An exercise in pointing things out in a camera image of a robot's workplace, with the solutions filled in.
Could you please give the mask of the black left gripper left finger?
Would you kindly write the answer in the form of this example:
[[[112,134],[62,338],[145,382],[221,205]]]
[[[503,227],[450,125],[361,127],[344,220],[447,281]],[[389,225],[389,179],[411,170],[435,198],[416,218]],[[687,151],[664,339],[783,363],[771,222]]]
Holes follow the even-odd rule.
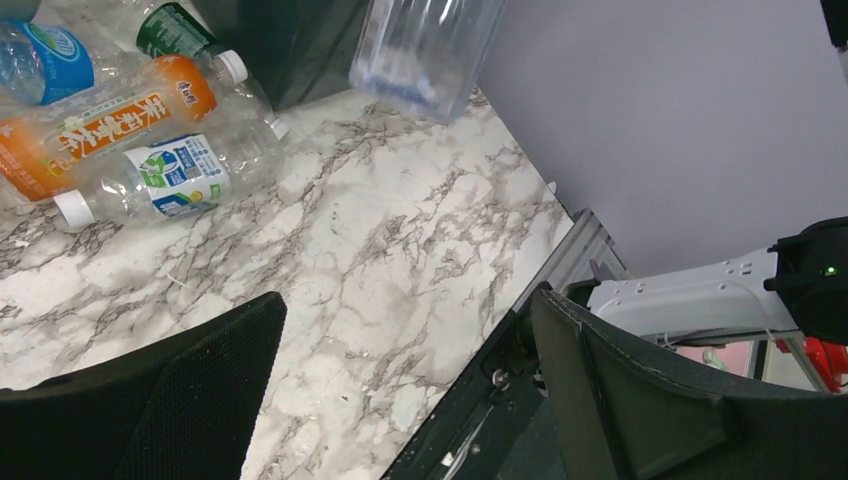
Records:
[[[287,308],[265,293],[100,364],[1,392],[5,479],[237,479]]]

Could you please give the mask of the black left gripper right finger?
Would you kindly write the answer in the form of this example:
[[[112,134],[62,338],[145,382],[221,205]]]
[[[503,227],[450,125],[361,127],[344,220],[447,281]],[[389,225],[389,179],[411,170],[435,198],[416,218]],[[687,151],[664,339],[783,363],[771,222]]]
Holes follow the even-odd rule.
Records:
[[[530,307],[570,479],[843,479],[847,398],[709,367],[547,290]]]

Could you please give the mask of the white blue label bottle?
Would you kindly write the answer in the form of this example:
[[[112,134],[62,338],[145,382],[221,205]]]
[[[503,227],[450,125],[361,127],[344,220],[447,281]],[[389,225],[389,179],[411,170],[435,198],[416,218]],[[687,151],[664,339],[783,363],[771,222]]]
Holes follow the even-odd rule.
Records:
[[[200,214],[271,186],[290,133],[271,115],[119,150],[82,171],[77,186],[53,201],[72,229]]]

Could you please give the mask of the blue label clear bottle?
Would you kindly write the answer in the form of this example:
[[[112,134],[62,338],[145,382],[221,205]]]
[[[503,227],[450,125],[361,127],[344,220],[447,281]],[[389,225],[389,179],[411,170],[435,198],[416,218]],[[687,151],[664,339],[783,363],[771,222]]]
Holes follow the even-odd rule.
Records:
[[[368,3],[348,79],[432,121],[463,115],[506,9],[503,0]]]

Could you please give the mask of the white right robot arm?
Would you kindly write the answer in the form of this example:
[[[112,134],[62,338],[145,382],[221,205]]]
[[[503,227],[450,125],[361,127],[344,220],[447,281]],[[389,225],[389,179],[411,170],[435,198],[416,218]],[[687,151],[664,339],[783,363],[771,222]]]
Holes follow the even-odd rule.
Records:
[[[666,344],[719,344],[801,332],[847,342],[847,220],[816,222],[767,249],[631,280],[586,280],[567,298],[630,334]]]

